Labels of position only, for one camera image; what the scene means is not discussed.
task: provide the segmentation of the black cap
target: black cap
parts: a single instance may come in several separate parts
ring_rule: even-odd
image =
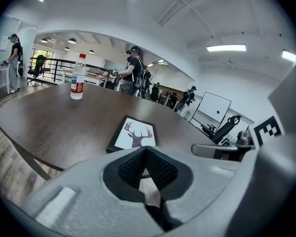
[[[11,39],[12,37],[18,37],[16,34],[12,34],[8,39]]]
[[[136,51],[136,52],[140,52],[141,51],[141,49],[138,47],[138,46],[133,46],[131,49],[130,49],[130,51],[131,52],[133,52],[133,51]]]

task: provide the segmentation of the person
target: person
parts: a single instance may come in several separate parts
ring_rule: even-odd
[[[181,101],[177,105],[177,113],[180,116],[184,117],[186,112],[188,111],[190,103],[195,101],[194,91],[196,91],[195,86],[193,86],[191,89],[183,94]]]
[[[171,99],[171,104],[170,104],[170,108],[173,109],[177,103],[177,94],[175,92],[172,92],[172,95],[170,96]]]
[[[113,75],[116,76],[122,76],[124,77],[124,82],[120,86],[119,91],[133,95],[136,91],[136,88],[134,86],[135,78],[138,75],[138,72],[142,69],[142,59],[140,58],[141,55],[141,49],[138,46],[134,46],[130,49],[130,55],[131,58],[129,59],[129,63],[127,66],[127,69],[125,71],[121,72],[114,72]]]
[[[150,98],[152,99],[153,102],[157,102],[159,98],[159,85],[160,83],[157,83],[153,86],[151,90],[151,95]]]
[[[8,57],[8,62],[10,63],[10,68],[9,68],[9,78],[10,78],[10,88],[11,88],[11,93],[16,92],[19,90],[17,88],[17,69],[18,69],[18,62],[22,54],[22,47],[20,40],[16,34],[12,34],[9,37],[12,45],[11,49],[11,54]]]

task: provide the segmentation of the deer antler picture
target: deer antler picture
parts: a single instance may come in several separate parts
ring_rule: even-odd
[[[148,127],[146,127],[147,130],[147,136],[143,136],[143,133],[140,132],[140,136],[136,136],[135,131],[131,132],[129,129],[131,128],[132,122],[128,122],[125,124],[124,129],[128,132],[128,136],[133,139],[132,148],[135,147],[141,147],[142,146],[142,139],[144,138],[152,138],[152,133],[149,130]]]

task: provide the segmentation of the white ceiling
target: white ceiling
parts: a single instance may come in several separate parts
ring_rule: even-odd
[[[76,0],[45,0],[46,3],[68,3],[68,10]],[[104,0],[110,6],[132,6],[140,9],[147,18],[166,29],[171,29],[182,37],[189,52],[198,57],[200,66],[249,70],[276,79],[282,79],[292,68],[292,63],[281,58],[283,49],[296,53],[296,38],[289,20],[273,0]],[[84,6],[105,6],[103,0],[81,0]],[[110,54],[101,54],[107,59],[125,51],[127,42],[96,34],[101,43],[90,33],[78,32],[86,41],[74,32],[64,33],[74,37],[79,43],[73,47],[77,51],[88,49],[107,50]],[[58,38],[56,33],[46,35]],[[209,53],[209,45],[245,44],[247,52]],[[146,64],[159,58],[146,52]]]

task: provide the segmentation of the wooden floor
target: wooden floor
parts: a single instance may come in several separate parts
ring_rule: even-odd
[[[10,94],[0,100],[0,107],[8,102],[16,101],[38,90],[52,87],[49,84],[27,87],[26,82],[21,82],[21,90]],[[39,165],[51,176],[60,174],[42,163]],[[24,199],[35,189],[40,187],[45,180],[38,176],[23,160],[12,146],[8,138],[0,131],[0,195],[7,198],[15,205],[22,205]],[[145,193],[146,204],[159,206],[160,192],[151,178],[143,179],[140,191]]]

